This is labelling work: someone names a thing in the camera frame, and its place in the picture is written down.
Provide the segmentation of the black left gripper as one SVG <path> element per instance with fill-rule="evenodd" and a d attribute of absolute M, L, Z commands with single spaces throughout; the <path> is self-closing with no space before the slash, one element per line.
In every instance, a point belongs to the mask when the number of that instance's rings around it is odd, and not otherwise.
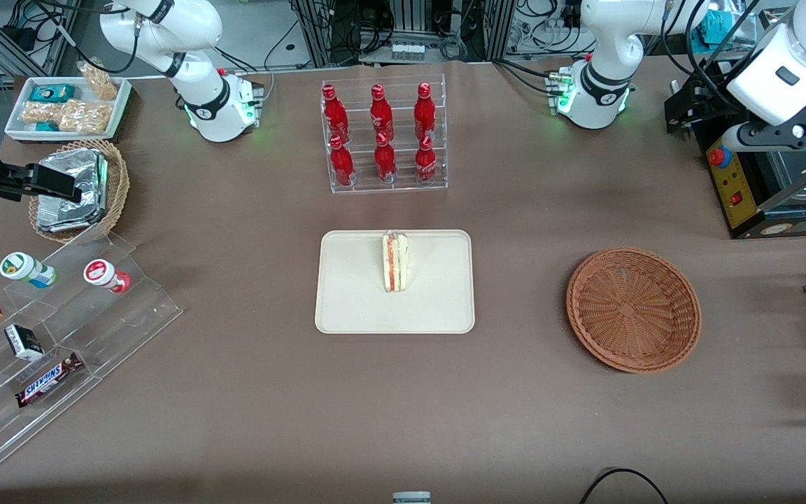
<path fill-rule="evenodd" d="M 690 77 L 682 84 L 682 90 L 665 100 L 668 134 L 681 133 L 685 128 L 692 133 L 698 122 L 741 112 L 741 105 L 726 90 L 729 71 L 730 66 L 726 70 L 711 66 L 704 70 L 708 80 Z"/>

